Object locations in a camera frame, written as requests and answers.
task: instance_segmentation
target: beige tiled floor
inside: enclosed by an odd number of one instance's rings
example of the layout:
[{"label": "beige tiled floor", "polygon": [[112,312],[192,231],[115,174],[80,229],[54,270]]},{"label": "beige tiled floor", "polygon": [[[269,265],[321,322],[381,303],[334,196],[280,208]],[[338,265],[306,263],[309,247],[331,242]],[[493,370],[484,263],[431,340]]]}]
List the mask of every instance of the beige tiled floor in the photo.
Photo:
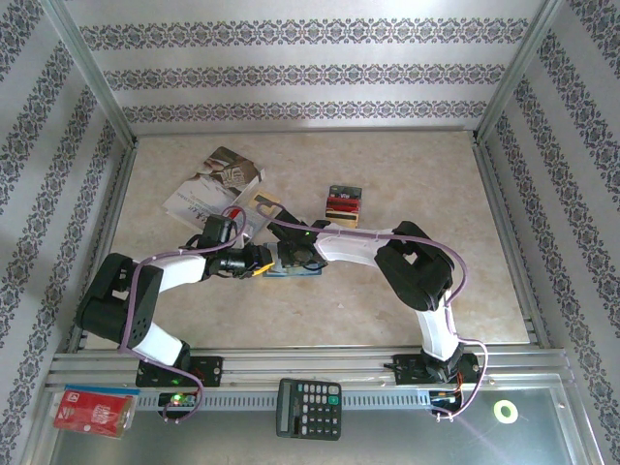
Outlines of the beige tiled floor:
[{"label": "beige tiled floor", "polygon": [[[463,255],[470,285],[453,304],[462,336],[528,341],[466,133],[142,139],[113,250],[141,258],[185,243],[193,232],[161,204],[220,145],[264,166],[264,188],[306,221],[323,218],[331,184],[362,187],[361,228],[411,220]],[[261,232],[257,242],[270,237]],[[155,322],[193,347],[421,343],[415,315],[380,271],[352,263],[333,263],[318,278],[212,278],[177,288],[160,295]],[[110,345],[91,337],[88,347]]]}]

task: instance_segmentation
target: wall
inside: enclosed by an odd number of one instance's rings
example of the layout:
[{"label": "wall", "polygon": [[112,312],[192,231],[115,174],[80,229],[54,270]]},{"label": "wall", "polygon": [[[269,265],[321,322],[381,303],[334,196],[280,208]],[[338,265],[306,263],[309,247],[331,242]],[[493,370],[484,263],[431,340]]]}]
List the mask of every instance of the wall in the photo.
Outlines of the wall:
[{"label": "wall", "polygon": [[541,0],[67,2],[136,134],[475,129]]},{"label": "wall", "polygon": [[36,0],[0,36],[0,464],[18,463],[38,389],[99,246],[124,147]]},{"label": "wall", "polygon": [[573,0],[487,142],[547,332],[620,463],[619,3]]}]

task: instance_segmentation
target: black bracket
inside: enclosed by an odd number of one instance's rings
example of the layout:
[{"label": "black bracket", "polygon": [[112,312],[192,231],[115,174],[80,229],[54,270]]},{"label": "black bracket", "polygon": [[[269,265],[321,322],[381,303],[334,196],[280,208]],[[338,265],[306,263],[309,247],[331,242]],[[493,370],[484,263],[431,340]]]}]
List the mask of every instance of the black bracket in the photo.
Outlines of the black bracket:
[{"label": "black bracket", "polygon": [[[205,388],[218,388],[224,359],[220,356],[191,356],[188,372],[197,376]],[[196,383],[150,363],[140,361],[136,375],[138,388],[194,388]]]},{"label": "black bracket", "polygon": [[[392,363],[386,363],[384,367],[394,372],[397,386],[453,382],[452,379],[438,380],[434,372],[429,372],[428,356],[424,354],[397,354],[392,357]],[[463,354],[456,364],[454,374],[457,372],[463,375],[463,383],[476,383],[481,372],[476,355]]]}]

